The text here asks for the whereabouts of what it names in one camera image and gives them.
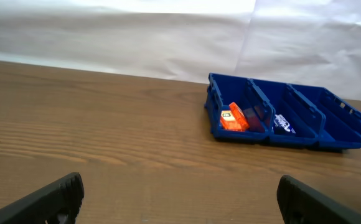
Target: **wooden table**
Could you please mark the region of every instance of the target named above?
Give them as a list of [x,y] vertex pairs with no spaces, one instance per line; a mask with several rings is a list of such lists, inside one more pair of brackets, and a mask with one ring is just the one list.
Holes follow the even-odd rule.
[[361,149],[218,142],[205,98],[198,83],[0,62],[0,208],[77,171],[77,223],[282,223],[283,174],[361,212]]

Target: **orange box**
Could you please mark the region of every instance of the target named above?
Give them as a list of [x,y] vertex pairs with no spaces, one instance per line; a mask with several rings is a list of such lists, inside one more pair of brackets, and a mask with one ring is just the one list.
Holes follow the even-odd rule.
[[245,119],[243,112],[241,109],[237,106],[235,102],[229,104],[230,111],[232,111],[234,117],[236,118],[237,122],[241,125],[243,130],[248,130],[250,128],[250,125],[247,122],[247,119]]
[[222,124],[222,127],[226,130],[244,131],[244,129],[238,123],[238,121],[234,117],[232,111],[230,111],[230,110],[223,110],[220,113],[220,123]]

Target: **blue container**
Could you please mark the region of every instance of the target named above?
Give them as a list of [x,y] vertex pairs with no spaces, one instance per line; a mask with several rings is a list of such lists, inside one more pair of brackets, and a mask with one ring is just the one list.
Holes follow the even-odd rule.
[[361,148],[361,112],[323,87],[292,85],[326,116],[317,146]]
[[[361,147],[361,113],[325,88],[214,73],[209,80],[205,107],[215,138],[322,149]],[[249,130],[222,129],[220,113],[229,110],[231,102],[243,111]],[[275,134],[276,114],[283,115],[296,134]]]

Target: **empty bin compartment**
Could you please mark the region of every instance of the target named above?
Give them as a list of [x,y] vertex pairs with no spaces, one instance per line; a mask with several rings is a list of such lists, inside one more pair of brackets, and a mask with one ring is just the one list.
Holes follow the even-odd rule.
[[[324,123],[324,115],[313,103],[289,84],[255,79],[253,82],[266,95],[274,108],[269,135],[271,143],[311,146],[317,142]],[[275,115],[282,115],[287,122],[283,121],[281,126],[284,128],[291,126],[295,134],[289,129],[281,134],[273,129]]]
[[361,113],[323,87],[292,85],[326,116],[319,147],[361,148]]
[[[211,132],[215,138],[260,141],[268,137],[273,109],[268,99],[248,78],[210,73],[205,107],[208,111]],[[229,110],[235,102],[250,125],[246,131],[229,131],[222,128],[220,113]]]

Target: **orange snack packet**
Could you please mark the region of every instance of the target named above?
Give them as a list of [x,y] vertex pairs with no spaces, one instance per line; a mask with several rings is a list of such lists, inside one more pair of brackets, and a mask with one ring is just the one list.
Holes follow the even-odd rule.
[[243,112],[241,109],[237,106],[235,102],[229,104],[230,111],[232,111],[234,117],[236,118],[237,122],[241,125],[243,128],[243,131],[250,128],[250,125],[247,122],[247,119],[245,119]]
[[230,110],[223,110],[220,114],[220,123],[226,130],[244,131],[242,126],[237,122],[236,118]]

